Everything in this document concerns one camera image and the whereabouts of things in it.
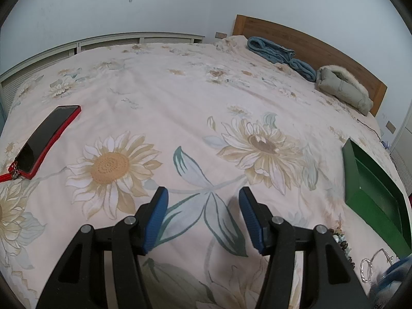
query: bed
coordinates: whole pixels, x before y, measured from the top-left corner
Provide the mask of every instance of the bed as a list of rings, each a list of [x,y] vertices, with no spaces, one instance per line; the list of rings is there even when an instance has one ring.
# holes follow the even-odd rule
[[[169,208],[155,248],[139,257],[155,309],[254,308],[267,260],[252,247],[240,214],[237,195],[245,185],[294,226],[344,231],[358,276],[363,258],[382,247],[393,255],[344,200],[341,147],[349,137],[405,194],[374,116],[250,52],[245,37],[275,39],[315,69],[346,67],[369,90],[374,114],[386,86],[296,30],[238,16],[234,35],[215,45],[96,48],[19,88],[0,138],[3,173],[56,106],[82,107],[36,176],[0,189],[0,271],[26,308],[35,308],[83,224],[116,224],[158,186],[168,188]],[[385,270],[386,259],[378,256],[374,267]],[[301,279],[297,253],[291,309],[299,306]]]

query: blue towel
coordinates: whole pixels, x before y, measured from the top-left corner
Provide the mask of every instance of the blue towel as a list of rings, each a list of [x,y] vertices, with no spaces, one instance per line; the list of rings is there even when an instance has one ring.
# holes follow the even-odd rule
[[[412,267],[412,255],[396,262],[389,267],[376,282],[372,283],[369,299],[373,308],[383,308],[407,278]]]
[[[293,58],[294,50],[284,48],[262,37],[251,37],[248,40],[250,51],[260,55],[271,63],[288,64],[297,73],[310,82],[316,81],[316,71],[309,64]]]

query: metal screw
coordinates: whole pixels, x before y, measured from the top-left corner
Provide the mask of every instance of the metal screw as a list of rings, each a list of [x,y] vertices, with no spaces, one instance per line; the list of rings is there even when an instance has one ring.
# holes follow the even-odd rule
[[[127,217],[124,219],[124,222],[125,222],[127,225],[132,225],[132,224],[135,224],[136,218],[135,218],[134,216],[127,216]]]
[[[88,224],[83,225],[83,226],[80,228],[80,231],[83,232],[84,234],[87,234],[88,232],[90,232],[90,230],[91,230],[91,226],[88,225]]]
[[[317,225],[316,231],[318,231],[320,234],[325,234],[328,229],[324,225]]]
[[[284,219],[283,219],[282,217],[280,217],[280,216],[273,216],[273,217],[272,217],[272,222],[273,222],[274,224],[280,225],[280,224],[282,224],[282,223],[284,222]]]

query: bed frame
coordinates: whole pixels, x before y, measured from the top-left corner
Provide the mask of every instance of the bed frame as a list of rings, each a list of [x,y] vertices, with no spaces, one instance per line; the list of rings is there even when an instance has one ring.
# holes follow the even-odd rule
[[[376,116],[387,90],[386,85],[361,64],[334,47],[295,29],[243,15],[236,17],[233,35],[244,35],[246,38],[263,37],[291,48],[296,52],[297,59],[305,61],[315,70],[325,65],[346,68],[368,90],[369,97],[373,101],[370,113]]]

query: cable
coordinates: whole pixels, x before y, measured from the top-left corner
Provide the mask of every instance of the cable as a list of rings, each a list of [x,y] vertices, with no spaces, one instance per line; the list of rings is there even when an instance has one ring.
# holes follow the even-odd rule
[[[358,120],[358,122],[361,122],[364,126],[366,126],[368,129],[372,130],[372,131],[376,134],[376,136],[378,136],[379,140],[381,140],[381,138],[379,137],[378,133],[377,133],[375,130],[373,130],[372,128],[370,128],[369,126],[367,126],[367,125],[366,125],[365,123],[363,123],[359,118],[357,118],[357,120]]]

